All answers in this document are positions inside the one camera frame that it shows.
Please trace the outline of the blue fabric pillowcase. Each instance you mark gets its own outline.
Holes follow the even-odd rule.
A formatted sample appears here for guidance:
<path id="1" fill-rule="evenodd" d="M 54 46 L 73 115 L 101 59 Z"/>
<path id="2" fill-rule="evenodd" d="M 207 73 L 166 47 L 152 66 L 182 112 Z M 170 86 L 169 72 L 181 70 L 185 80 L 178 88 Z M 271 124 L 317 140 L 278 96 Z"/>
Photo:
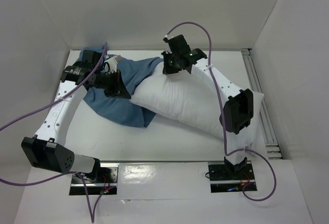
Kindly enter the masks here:
<path id="1" fill-rule="evenodd" d="M 139 61 L 126 58 L 119 60 L 117 68 L 121 71 L 130 95 L 134 94 L 138 85 L 151 76 L 156 66 L 162 62 L 160 57 Z M 133 104 L 129 99 L 106 97 L 104 91 L 97 88 L 90 88 L 83 100 L 96 114 L 120 125 L 144 128 L 155 117 L 154 112 Z"/>

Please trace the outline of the white pillow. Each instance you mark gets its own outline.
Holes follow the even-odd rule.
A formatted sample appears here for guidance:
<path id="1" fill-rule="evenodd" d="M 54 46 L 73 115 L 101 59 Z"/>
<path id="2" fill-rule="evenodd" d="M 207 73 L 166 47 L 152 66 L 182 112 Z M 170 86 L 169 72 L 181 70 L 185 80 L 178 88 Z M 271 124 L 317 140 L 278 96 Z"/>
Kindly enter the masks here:
<path id="1" fill-rule="evenodd" d="M 186 71 L 164 75 L 162 68 L 163 63 L 159 63 L 152 74 L 142 80 L 131 103 L 222 139 L 217 95 Z"/>

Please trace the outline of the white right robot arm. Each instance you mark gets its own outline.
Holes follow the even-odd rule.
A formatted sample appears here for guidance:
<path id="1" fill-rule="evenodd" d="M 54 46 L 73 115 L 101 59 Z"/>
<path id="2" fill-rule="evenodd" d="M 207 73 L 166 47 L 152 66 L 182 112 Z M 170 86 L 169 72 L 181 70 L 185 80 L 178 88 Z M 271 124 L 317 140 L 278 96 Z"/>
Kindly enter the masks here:
<path id="1" fill-rule="evenodd" d="M 241 89 L 231 83 L 211 63 L 211 51 L 205 54 L 201 49 L 191 49 L 183 35 L 163 38 L 167 48 L 163 56 L 163 70 L 165 75 L 179 73 L 182 70 L 197 77 L 210 90 L 214 91 L 220 106 L 219 122 L 223 128 L 224 137 L 224 172 L 230 179 L 237 178 L 247 164 L 247 158 L 240 162 L 229 161 L 233 152 L 243 151 L 244 148 L 227 151 L 227 134 L 237 136 L 240 131 L 251 124 L 254 115 L 254 98 L 250 89 Z"/>

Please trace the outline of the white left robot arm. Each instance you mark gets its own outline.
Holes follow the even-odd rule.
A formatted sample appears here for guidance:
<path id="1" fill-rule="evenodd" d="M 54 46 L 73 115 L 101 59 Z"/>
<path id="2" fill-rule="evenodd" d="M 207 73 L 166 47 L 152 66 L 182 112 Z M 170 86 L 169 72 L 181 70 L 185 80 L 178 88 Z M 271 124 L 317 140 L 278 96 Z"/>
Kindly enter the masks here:
<path id="1" fill-rule="evenodd" d="M 33 137 L 25 137 L 21 147 L 33 167 L 58 173 L 83 173 L 89 182 L 101 178 L 100 160 L 74 153 L 65 147 L 75 112 L 87 91 L 96 88 L 106 97 L 130 99 L 122 73 L 117 68 L 121 56 L 84 50 L 79 61 L 66 66 L 60 78 L 55 104 Z"/>

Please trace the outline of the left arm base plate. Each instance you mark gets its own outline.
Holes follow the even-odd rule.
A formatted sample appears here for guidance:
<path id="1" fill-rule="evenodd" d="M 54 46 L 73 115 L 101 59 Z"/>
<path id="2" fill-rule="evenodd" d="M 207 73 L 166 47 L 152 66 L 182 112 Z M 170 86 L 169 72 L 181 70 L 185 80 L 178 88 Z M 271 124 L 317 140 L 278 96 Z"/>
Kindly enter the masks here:
<path id="1" fill-rule="evenodd" d="M 91 176 L 91 174 L 85 173 L 81 173 L 81 176 L 84 179 L 89 195 L 116 195 L 118 173 L 118 163 L 101 162 L 100 171 L 97 173 L 97 176 Z M 72 175 L 69 195 L 85 195 L 83 181 L 77 174 Z"/>

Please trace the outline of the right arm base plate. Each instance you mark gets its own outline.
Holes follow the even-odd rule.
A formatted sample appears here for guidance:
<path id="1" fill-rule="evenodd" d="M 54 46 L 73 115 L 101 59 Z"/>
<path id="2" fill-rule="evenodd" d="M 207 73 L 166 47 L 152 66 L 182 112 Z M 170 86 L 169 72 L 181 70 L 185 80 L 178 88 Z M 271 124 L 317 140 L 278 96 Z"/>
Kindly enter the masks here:
<path id="1" fill-rule="evenodd" d="M 208 172 L 205 177 L 210 180 L 211 193 L 241 192 L 245 185 L 245 191 L 257 191 L 257 184 L 251 163 L 234 175 L 229 175 L 223 163 L 208 164 Z"/>

